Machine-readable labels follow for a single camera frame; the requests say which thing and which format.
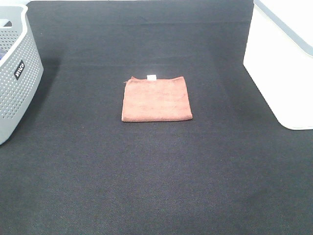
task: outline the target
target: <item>perforated basket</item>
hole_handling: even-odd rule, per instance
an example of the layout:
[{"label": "perforated basket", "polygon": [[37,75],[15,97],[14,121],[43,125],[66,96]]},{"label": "perforated basket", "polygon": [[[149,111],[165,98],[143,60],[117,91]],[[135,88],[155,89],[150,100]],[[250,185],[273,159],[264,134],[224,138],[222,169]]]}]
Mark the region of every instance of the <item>perforated basket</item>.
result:
[{"label": "perforated basket", "polygon": [[0,60],[0,144],[5,142],[23,117],[43,74],[24,5],[0,5],[0,47],[7,51]]}]

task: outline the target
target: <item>brown towel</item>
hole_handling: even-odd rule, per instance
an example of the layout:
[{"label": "brown towel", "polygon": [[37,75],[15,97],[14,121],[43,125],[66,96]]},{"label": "brown towel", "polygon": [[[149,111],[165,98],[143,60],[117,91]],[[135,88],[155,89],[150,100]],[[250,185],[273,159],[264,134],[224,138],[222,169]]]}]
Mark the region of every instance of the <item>brown towel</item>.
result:
[{"label": "brown towel", "polygon": [[184,77],[149,81],[131,77],[126,83],[122,121],[192,119]]}]

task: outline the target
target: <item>white label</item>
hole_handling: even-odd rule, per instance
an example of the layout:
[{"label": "white label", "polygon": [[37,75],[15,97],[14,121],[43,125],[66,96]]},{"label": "white label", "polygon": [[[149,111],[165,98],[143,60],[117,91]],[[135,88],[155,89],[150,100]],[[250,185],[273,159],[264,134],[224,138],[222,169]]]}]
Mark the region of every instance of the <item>white label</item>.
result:
[{"label": "white label", "polygon": [[157,80],[157,76],[155,74],[147,75],[147,79],[148,79],[148,81],[156,81]]}]

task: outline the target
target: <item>microfiber cloth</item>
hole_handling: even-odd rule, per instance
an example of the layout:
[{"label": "microfiber cloth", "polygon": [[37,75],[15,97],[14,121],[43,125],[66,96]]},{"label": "microfiber cloth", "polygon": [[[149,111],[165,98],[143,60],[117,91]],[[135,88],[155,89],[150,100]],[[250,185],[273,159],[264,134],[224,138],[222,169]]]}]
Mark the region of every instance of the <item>microfiber cloth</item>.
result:
[{"label": "microfiber cloth", "polygon": [[192,119],[184,77],[126,82],[122,121],[183,121]]}]

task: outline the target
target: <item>black label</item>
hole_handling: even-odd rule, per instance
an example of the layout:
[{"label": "black label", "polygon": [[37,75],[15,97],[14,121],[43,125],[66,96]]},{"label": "black label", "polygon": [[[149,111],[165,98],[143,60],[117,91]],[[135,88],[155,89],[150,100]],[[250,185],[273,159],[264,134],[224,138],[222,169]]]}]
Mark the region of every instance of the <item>black label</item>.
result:
[{"label": "black label", "polygon": [[20,78],[24,69],[25,69],[25,64],[24,64],[23,60],[21,60],[18,68],[14,72],[14,76],[15,76],[16,80],[18,80]]}]

